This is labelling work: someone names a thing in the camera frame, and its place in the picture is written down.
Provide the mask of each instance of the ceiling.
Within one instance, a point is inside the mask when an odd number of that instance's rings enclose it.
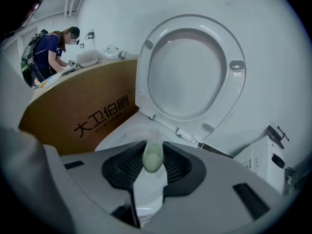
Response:
[[[63,13],[64,17],[69,17],[78,12],[82,1],[83,0],[43,0],[38,11],[32,16],[29,23],[60,13]]]

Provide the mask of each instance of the toilet lid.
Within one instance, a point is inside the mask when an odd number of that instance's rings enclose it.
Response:
[[[179,137],[204,143],[238,100],[245,73],[239,44],[225,27],[202,16],[174,17],[141,49],[136,105]]]

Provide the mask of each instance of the hair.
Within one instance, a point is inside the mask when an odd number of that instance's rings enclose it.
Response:
[[[66,29],[64,31],[53,31],[53,32],[50,33],[50,35],[51,34],[58,35],[58,37],[59,37],[58,47],[61,48],[64,52],[66,52],[64,35],[67,34],[68,32],[71,32],[70,28]]]

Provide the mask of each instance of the blue shirt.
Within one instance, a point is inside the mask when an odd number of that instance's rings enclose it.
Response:
[[[55,52],[57,56],[61,56],[63,50],[59,48],[59,36],[51,34],[43,36],[34,49],[35,62],[38,69],[46,69],[50,67],[48,54],[49,50]]]

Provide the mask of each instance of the black backpack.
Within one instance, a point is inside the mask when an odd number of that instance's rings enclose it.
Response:
[[[45,29],[41,30],[40,33],[35,34],[35,36],[31,38],[29,44],[21,56],[21,72],[25,82],[30,87],[33,87],[36,78],[34,69],[38,69],[35,63],[34,49],[43,36],[47,34],[48,32]]]

